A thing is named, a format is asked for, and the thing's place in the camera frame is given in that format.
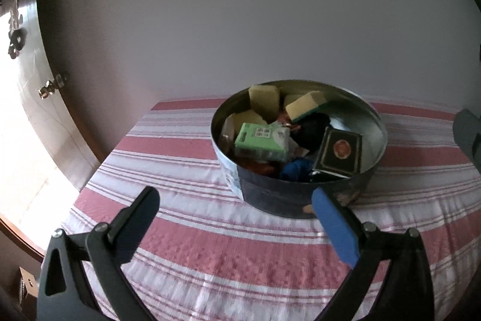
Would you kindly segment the large yellow sponge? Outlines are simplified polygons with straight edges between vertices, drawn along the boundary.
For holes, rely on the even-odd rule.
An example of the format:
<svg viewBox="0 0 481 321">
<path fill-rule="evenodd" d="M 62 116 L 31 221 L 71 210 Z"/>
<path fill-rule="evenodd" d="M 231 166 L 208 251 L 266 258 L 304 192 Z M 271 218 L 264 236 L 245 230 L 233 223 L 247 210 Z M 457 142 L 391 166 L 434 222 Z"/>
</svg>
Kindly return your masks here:
<svg viewBox="0 0 481 321">
<path fill-rule="evenodd" d="M 268 123 L 254 110 L 244 111 L 242 113 L 232 113 L 225 120 L 228 135 L 235 137 L 239 134 L 243 124 L 267 125 Z"/>
</svg>

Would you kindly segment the red snack pouch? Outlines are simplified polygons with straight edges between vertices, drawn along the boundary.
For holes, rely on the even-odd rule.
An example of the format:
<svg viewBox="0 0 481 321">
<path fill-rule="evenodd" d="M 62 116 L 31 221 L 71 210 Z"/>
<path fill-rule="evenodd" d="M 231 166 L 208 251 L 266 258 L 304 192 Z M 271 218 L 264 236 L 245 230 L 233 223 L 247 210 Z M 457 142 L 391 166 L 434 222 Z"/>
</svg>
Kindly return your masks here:
<svg viewBox="0 0 481 321">
<path fill-rule="evenodd" d="M 286 112 L 283 112 L 280 115 L 278 115 L 278 117 L 274 122 L 267 125 L 287 127 L 290 129 L 290 134 L 292 130 L 297 129 L 296 125 L 292 124 L 292 121 L 290 120 Z M 291 135 L 290 135 L 290 158 L 286 162 L 258 161 L 258 160 L 252 160 L 249 158 L 236 157 L 236 155 L 235 155 L 235 158 L 237 163 L 245 167 L 245 169 L 249 168 L 250 170 L 254 172 L 258 172 L 259 174 L 267 174 L 275 170 L 277 166 L 282 166 L 288 163 L 290 160 L 295 158 L 298 152 L 299 152 L 299 145 L 295 143 L 295 141 L 291 138 Z"/>
</svg>

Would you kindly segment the yellow green scrub sponge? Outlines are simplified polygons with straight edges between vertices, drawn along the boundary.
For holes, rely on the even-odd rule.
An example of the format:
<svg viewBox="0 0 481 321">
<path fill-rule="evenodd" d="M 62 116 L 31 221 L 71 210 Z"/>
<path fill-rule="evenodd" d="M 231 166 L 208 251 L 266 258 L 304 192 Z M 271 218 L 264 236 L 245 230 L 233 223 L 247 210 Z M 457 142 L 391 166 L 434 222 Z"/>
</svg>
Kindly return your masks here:
<svg viewBox="0 0 481 321">
<path fill-rule="evenodd" d="M 318 108 L 325 103 L 327 99 L 321 91 L 311 91 L 296 99 L 285 107 L 291 121 L 301 120 L 305 116 L 316 112 Z"/>
</svg>

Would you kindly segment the round metal tin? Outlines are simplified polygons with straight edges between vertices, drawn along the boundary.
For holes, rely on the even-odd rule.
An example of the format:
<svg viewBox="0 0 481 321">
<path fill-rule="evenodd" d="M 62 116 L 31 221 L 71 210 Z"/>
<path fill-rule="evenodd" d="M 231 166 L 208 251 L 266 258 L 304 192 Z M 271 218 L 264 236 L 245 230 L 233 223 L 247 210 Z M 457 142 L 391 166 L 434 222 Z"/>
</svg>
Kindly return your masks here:
<svg viewBox="0 0 481 321">
<path fill-rule="evenodd" d="M 360 173 L 350 178 L 332 176 L 319 183 L 302 183 L 256 174 L 236 163 L 233 154 L 223 152 L 219 142 L 228 116 L 250 109 L 249 90 L 244 89 L 219 106 L 210 126 L 214 151 L 228 187 L 254 208 L 284 218 L 313 218 L 314 214 L 308 213 L 304 207 L 310 205 L 312 192 L 318 187 L 337 197 L 341 205 L 349 205 L 366 189 L 386 151 L 388 136 L 378 111 L 357 94 L 341 87 L 306 80 L 281 80 L 271 84 L 280 89 L 283 97 L 310 91 L 325 93 L 329 100 L 326 113 L 330 116 L 331 125 L 361 136 Z"/>
</svg>

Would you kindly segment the pink striped tablecloth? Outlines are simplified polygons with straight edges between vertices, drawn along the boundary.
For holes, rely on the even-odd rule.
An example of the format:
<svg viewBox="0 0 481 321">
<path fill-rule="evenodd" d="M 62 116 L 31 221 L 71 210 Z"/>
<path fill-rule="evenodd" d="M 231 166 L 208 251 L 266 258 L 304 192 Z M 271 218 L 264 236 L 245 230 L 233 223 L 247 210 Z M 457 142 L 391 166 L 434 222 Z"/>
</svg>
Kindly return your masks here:
<svg viewBox="0 0 481 321">
<path fill-rule="evenodd" d="M 312 320 L 347 265 L 318 221 L 264 213 L 230 191 L 210 139 L 219 105 L 158 103 L 86 184 L 64 230 L 109 222 L 153 186 L 159 212 L 123 271 L 159 320 Z M 453 109 L 387 100 L 374 107 L 389 144 L 353 209 L 382 230 L 420 231 L 442 320 L 480 264 L 480 175 L 454 143 Z"/>
</svg>

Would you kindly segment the yellow sponge block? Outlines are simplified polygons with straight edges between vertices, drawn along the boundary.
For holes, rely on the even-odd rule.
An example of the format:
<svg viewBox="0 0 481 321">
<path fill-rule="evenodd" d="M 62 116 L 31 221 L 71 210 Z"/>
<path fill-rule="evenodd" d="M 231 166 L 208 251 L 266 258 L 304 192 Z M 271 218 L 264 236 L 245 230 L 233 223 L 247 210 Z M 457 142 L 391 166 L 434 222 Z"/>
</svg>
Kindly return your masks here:
<svg viewBox="0 0 481 321">
<path fill-rule="evenodd" d="M 249 90 L 250 106 L 266 121 L 274 121 L 280 110 L 280 91 L 274 85 L 252 85 Z"/>
</svg>

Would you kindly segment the green tissue pack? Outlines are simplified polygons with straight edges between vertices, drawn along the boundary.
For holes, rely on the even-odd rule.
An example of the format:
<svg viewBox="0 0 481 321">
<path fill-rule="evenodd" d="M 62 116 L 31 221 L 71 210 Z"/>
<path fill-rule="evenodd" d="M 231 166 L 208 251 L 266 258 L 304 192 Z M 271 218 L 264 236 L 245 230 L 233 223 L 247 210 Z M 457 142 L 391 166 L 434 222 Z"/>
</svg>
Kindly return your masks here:
<svg viewBox="0 0 481 321">
<path fill-rule="evenodd" d="M 290 129 L 244 123 L 234 142 L 236 157 L 286 162 L 290 158 Z"/>
</svg>

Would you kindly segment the blue cloth ball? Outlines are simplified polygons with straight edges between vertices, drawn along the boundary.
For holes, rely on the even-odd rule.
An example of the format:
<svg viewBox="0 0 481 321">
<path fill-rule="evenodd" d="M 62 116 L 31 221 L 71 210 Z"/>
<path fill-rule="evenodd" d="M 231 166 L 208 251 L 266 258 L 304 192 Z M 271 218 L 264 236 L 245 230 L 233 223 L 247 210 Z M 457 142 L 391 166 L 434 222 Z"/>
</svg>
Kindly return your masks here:
<svg viewBox="0 0 481 321">
<path fill-rule="evenodd" d="M 309 180 L 312 167 L 312 160 L 296 158 L 284 165 L 280 177 L 285 181 L 304 183 Z"/>
</svg>

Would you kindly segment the black cloth ball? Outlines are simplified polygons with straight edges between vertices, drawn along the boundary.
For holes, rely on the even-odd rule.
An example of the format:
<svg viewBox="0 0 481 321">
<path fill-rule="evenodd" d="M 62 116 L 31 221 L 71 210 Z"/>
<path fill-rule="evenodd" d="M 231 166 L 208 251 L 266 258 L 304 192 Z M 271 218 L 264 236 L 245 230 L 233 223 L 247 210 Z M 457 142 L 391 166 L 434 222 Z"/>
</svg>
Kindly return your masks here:
<svg viewBox="0 0 481 321">
<path fill-rule="evenodd" d="M 290 134 L 295 143 L 309 152 L 317 152 L 323 142 L 325 130 L 330 126 L 330 117 L 326 113 L 311 113 L 295 125 L 297 129 Z"/>
</svg>

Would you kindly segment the black square box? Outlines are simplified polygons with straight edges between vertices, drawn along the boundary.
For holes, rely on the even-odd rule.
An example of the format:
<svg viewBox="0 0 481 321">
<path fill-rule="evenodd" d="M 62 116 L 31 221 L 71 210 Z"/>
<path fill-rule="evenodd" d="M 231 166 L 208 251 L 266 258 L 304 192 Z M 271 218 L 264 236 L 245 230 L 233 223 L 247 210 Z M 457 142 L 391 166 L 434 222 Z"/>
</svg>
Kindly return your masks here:
<svg viewBox="0 0 481 321">
<path fill-rule="evenodd" d="M 312 174 L 350 178 L 360 173 L 362 136 L 328 126 L 312 166 Z"/>
</svg>

